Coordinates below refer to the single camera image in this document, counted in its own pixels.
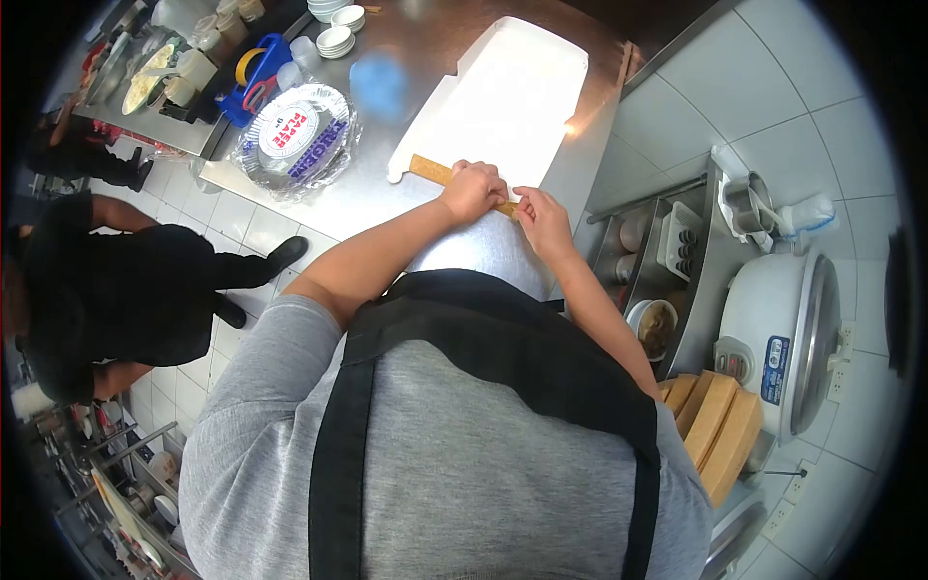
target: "paper plate label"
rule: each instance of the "paper plate label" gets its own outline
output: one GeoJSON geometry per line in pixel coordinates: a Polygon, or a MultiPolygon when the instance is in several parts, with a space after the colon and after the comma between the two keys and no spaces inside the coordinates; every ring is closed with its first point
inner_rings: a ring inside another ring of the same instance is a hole
{"type": "Polygon", "coordinates": [[[312,108],[290,105],[261,131],[261,151],[281,159],[296,155],[316,134],[319,116],[312,108]]]}

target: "hand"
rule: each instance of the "hand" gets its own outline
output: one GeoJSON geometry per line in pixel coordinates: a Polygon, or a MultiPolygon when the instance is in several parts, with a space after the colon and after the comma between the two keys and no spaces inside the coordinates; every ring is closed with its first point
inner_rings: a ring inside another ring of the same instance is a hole
{"type": "Polygon", "coordinates": [[[532,250],[553,269],[554,264],[565,258],[578,255],[571,235],[567,210],[551,197],[551,194],[535,187],[516,187],[512,190],[521,195],[516,217],[532,244],[532,250]]]}
{"type": "Polygon", "coordinates": [[[508,199],[506,182],[499,178],[495,165],[464,160],[451,168],[451,183],[438,196],[438,200],[451,210],[455,226],[474,223],[481,215],[508,199]]]}

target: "rice cooker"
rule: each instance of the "rice cooker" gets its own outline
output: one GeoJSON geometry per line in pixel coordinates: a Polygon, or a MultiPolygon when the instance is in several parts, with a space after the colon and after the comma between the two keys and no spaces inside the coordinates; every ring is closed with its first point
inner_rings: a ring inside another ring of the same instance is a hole
{"type": "Polygon", "coordinates": [[[786,445],[808,429],[828,393],[840,330],[831,260],[815,247],[805,256],[761,256],[732,280],[713,350],[715,372],[760,395],[764,431],[786,445]]]}

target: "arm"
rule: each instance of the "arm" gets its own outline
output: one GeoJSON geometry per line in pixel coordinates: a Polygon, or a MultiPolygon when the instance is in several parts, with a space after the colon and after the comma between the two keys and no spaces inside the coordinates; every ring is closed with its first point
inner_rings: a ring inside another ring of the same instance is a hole
{"type": "Polygon", "coordinates": [[[140,229],[158,225],[158,222],[137,210],[135,206],[116,198],[108,198],[95,193],[91,198],[91,204],[93,215],[90,229],[92,230],[107,226],[122,232],[135,233],[140,229]]]}
{"type": "Polygon", "coordinates": [[[354,311],[381,296],[417,254],[451,229],[473,223],[507,195],[495,165],[458,161],[437,200],[329,249],[283,293],[312,298],[345,329],[354,311]]]}
{"type": "Polygon", "coordinates": [[[106,365],[94,365],[94,398],[108,401],[142,378],[151,367],[141,363],[117,360],[106,365]]]}
{"type": "Polygon", "coordinates": [[[534,187],[513,191],[522,196],[516,215],[525,236],[561,284],[574,323],[622,365],[645,394],[662,401],[638,337],[574,247],[567,211],[546,191],[534,187]]]}

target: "tiled wall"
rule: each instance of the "tiled wall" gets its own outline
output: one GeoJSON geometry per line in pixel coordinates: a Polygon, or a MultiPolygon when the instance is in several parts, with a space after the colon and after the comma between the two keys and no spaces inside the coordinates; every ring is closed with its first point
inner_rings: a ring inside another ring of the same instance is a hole
{"type": "MultiPolygon", "coordinates": [[[[823,192],[841,227],[817,240],[834,261],[842,317],[856,321],[841,403],[779,448],[768,470],[816,464],[785,525],[751,546],[736,577],[825,574],[887,459],[884,440],[904,399],[888,368],[883,325],[887,238],[899,222],[893,154],[862,83],[801,0],[745,0],[694,39],[618,107],[587,204],[600,211],[703,171],[730,144],[760,173],[775,205],[823,192]]],[[[790,481],[765,476],[768,511],[790,481]]]]}

